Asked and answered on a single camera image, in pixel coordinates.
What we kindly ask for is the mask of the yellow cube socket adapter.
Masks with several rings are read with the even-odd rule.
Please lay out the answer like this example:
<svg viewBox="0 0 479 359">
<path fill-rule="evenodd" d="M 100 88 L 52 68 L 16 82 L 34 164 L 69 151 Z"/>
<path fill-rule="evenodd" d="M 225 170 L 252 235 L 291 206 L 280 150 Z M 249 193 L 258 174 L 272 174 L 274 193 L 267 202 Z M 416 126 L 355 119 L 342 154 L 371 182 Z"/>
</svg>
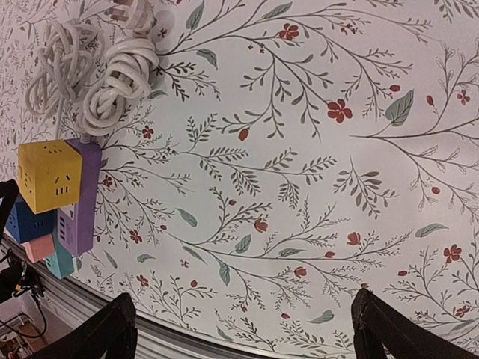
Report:
<svg viewBox="0 0 479 359">
<path fill-rule="evenodd" d="M 35 214 L 79 202 L 83 158 L 64 140 L 20 144 L 19 192 Z"/>
</svg>

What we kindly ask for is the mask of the blue cube socket adapter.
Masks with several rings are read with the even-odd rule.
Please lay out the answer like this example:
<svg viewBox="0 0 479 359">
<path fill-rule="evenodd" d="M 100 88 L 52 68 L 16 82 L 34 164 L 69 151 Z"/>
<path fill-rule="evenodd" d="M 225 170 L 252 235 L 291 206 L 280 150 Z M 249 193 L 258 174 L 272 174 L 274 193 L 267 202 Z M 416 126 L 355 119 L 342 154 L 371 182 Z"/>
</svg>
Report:
<svg viewBox="0 0 479 359">
<path fill-rule="evenodd" d="M 33 241 L 52 233 L 56 223 L 56 211 L 35 215 L 19 194 L 6 224 L 6 231 L 19 244 Z"/>
</svg>

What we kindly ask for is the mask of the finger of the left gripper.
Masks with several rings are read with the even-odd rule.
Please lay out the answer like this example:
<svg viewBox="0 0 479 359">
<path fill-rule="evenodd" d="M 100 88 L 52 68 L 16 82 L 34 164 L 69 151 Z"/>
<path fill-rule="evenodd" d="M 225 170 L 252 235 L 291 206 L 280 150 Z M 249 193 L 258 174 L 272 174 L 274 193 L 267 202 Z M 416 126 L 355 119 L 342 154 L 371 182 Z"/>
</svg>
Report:
<svg viewBox="0 0 479 359">
<path fill-rule="evenodd" d="M 0 231 L 4 232 L 10 212 L 19 194 L 19 187 L 16 180 L 10 179 L 0 183 Z"/>
</svg>

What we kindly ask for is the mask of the teal power strip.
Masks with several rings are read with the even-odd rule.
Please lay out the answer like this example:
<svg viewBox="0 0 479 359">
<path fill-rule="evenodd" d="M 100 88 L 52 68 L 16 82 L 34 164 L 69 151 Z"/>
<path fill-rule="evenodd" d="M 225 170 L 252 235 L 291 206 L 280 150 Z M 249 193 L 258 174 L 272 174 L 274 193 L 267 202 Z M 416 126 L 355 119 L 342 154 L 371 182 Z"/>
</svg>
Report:
<svg viewBox="0 0 479 359">
<path fill-rule="evenodd" d="M 52 233 L 55 251 L 45 258 L 46 267 L 57 279 L 64 279 L 74 273 L 73 256 L 58 239 L 58 231 Z"/>
</svg>

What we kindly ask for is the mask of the purple power strip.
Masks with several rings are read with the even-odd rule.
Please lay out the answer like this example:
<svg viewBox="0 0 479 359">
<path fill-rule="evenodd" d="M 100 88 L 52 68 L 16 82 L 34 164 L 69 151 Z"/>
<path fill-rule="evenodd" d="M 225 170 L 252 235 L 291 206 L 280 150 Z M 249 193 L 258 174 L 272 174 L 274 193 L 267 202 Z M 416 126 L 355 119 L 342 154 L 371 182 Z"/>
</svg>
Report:
<svg viewBox="0 0 479 359">
<path fill-rule="evenodd" d="M 57 234 L 60 244 L 77 257 L 94 245 L 94 210 L 102 153 L 94 142 L 83 144 L 78 138 L 66 142 L 82 156 L 83 169 L 79 202 L 57 211 Z"/>
</svg>

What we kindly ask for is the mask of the pink plug adapter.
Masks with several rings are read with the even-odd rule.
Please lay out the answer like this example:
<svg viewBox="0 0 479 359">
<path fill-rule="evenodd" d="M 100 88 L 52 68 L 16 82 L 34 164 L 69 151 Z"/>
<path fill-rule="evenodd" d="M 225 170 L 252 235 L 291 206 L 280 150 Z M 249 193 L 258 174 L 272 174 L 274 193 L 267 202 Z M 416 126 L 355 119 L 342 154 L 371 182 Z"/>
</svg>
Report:
<svg viewBox="0 0 479 359">
<path fill-rule="evenodd" d="M 47 256 L 55 253 L 55 245 L 52 234 L 41 236 L 37 239 L 22 244 L 27 254 L 27 258 L 36 263 Z"/>
</svg>

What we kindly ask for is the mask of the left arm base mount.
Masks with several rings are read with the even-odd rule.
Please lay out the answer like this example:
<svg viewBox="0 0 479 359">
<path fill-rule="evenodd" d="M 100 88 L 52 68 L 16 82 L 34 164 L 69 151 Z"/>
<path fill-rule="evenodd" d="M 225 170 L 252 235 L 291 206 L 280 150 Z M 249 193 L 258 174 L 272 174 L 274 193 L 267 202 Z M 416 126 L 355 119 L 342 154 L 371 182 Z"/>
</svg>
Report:
<svg viewBox="0 0 479 359">
<path fill-rule="evenodd" d="M 31 291 L 34 299 L 44 296 L 44 288 L 39 274 L 24 260 L 21 260 L 11 249 L 1 258 L 1 303 L 11 298 L 18 298 Z"/>
</svg>

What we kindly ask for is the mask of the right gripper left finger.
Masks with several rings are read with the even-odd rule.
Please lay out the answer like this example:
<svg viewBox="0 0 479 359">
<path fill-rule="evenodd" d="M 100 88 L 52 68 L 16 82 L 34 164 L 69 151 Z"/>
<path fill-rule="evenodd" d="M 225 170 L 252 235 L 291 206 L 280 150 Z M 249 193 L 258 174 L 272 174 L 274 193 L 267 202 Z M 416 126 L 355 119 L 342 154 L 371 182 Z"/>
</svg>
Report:
<svg viewBox="0 0 479 359">
<path fill-rule="evenodd" d="M 135 358 L 138 329 L 131 296 L 122 293 L 65 337 L 32 354 L 34 359 Z"/>
</svg>

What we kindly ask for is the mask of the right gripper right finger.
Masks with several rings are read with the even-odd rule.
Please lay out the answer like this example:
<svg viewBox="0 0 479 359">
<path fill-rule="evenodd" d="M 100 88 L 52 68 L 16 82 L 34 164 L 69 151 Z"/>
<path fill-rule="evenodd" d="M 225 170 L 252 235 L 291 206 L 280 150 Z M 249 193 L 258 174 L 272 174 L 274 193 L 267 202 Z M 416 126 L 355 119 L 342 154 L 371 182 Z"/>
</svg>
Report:
<svg viewBox="0 0 479 359">
<path fill-rule="evenodd" d="M 353 344 L 359 359 L 476 358 L 477 356 L 414 324 L 368 289 L 351 304 Z"/>
</svg>

